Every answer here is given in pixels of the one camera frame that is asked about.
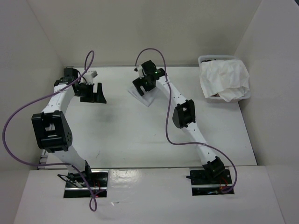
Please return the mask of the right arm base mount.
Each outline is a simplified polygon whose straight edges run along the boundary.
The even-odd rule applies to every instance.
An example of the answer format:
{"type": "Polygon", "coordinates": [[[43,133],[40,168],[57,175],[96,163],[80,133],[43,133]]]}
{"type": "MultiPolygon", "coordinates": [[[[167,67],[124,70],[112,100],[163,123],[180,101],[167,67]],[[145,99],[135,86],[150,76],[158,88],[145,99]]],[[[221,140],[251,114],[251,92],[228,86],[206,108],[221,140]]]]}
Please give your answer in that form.
{"type": "Polygon", "coordinates": [[[234,194],[234,190],[224,193],[223,191],[232,186],[232,179],[229,169],[225,169],[224,173],[215,179],[208,179],[204,169],[191,168],[190,174],[186,176],[191,181],[191,189],[193,196],[212,196],[234,194]]]}

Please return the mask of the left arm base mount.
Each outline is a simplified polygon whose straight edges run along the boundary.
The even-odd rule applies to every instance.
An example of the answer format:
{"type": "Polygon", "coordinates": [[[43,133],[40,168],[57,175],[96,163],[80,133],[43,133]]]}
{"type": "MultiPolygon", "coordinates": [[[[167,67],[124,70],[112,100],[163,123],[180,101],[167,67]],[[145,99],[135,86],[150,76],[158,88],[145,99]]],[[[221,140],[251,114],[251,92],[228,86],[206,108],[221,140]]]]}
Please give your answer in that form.
{"type": "MultiPolygon", "coordinates": [[[[57,176],[65,182],[64,198],[90,198],[91,193],[79,174],[57,176]]],[[[92,170],[89,176],[85,177],[90,189],[96,197],[107,196],[108,171],[107,170],[92,170]]]]}

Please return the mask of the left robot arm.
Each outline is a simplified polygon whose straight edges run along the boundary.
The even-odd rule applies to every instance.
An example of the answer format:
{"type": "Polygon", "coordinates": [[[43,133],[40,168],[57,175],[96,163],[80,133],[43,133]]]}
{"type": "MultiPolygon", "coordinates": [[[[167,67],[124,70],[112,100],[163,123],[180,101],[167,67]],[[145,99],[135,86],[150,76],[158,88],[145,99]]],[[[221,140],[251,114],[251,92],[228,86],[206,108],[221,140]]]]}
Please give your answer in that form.
{"type": "Polygon", "coordinates": [[[93,181],[91,168],[72,145],[73,135],[65,113],[73,97],[83,103],[102,103],[107,101],[103,95],[102,84],[93,82],[97,72],[92,70],[77,82],[79,71],[65,68],[64,76],[54,83],[54,95],[41,113],[31,118],[36,141],[40,149],[54,154],[68,168],[68,179],[76,186],[89,186],[93,181]]]}

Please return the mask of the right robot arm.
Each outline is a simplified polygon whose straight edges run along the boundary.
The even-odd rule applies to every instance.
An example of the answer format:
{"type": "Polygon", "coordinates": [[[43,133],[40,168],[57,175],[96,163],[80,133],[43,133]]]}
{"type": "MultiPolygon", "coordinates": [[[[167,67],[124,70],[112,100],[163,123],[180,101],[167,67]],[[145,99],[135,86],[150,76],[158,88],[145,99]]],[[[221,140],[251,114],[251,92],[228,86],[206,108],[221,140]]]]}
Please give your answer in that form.
{"type": "Polygon", "coordinates": [[[225,166],[220,157],[207,146],[207,141],[196,122],[194,101],[184,97],[166,77],[164,69],[158,69],[151,60],[135,66],[134,71],[139,76],[133,81],[138,96],[143,97],[146,93],[159,89],[171,101],[173,124],[190,138],[193,145],[196,145],[206,181],[216,183],[221,178],[225,166]]]}

